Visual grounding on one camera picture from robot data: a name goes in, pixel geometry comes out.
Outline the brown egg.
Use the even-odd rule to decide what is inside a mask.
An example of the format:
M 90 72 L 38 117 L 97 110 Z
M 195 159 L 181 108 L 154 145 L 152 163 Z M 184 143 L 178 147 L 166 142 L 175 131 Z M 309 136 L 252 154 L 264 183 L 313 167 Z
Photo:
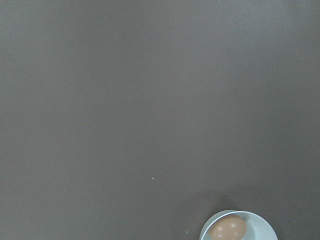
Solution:
M 208 230 L 212 240 L 242 240 L 246 232 L 246 222 L 234 214 L 220 218 Z

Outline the white round bowl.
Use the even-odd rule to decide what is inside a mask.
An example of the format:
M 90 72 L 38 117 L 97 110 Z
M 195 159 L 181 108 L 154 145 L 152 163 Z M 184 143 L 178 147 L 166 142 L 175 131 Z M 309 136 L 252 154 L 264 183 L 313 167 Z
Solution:
M 261 216 L 243 210 L 223 210 L 211 216 L 203 225 L 199 239 L 211 240 L 209 236 L 210 227 L 222 217 L 236 215 L 242 218 L 247 226 L 247 231 L 242 240 L 276 240 L 278 237 L 272 226 Z

